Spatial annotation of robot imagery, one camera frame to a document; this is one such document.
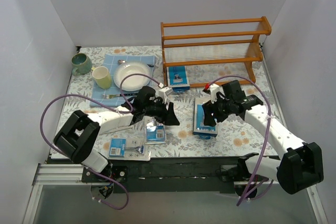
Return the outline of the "orange wooden shelf rack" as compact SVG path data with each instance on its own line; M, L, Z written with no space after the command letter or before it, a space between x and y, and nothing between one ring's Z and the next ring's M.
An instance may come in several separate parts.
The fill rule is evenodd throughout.
M181 27L202 27L218 25L247 25L255 23L256 28L219 33L166 35L165 30ZM227 20L207 20L160 24L163 81L168 84L169 67L218 65L243 63L250 81L256 82L253 62L263 61L259 38L269 36L272 27L267 17Z

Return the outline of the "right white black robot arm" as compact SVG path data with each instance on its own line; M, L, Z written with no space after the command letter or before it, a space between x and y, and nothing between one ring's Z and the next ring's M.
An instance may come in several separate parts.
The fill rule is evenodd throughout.
M204 125L216 126L230 115L239 116L254 127L278 155L278 160L250 153L238 159L236 167L224 173L232 179L248 181L255 175L277 181L282 189L295 194L324 180L322 150L292 134L255 95L245 95L237 80L222 86L207 84L203 90L211 99L203 104Z

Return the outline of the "white blue harrys razor box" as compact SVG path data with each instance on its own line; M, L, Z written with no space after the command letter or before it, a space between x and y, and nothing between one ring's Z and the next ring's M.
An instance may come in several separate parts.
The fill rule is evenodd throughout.
M209 140L211 137L218 135L217 127L204 125L204 110L202 105L207 102L207 98L195 98L194 102L194 121L193 121L193 135L204 140Z

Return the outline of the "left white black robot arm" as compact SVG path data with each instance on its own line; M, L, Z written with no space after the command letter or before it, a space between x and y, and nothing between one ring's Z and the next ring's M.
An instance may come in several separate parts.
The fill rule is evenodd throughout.
M98 181L106 182L111 178L112 170L108 160L93 149L97 136L134 125L144 116L167 126L178 126L180 122L174 113L174 104L168 99L172 92L170 87L155 90L143 86L136 96L115 109L90 114L77 110L56 134L53 143L74 164L91 168Z

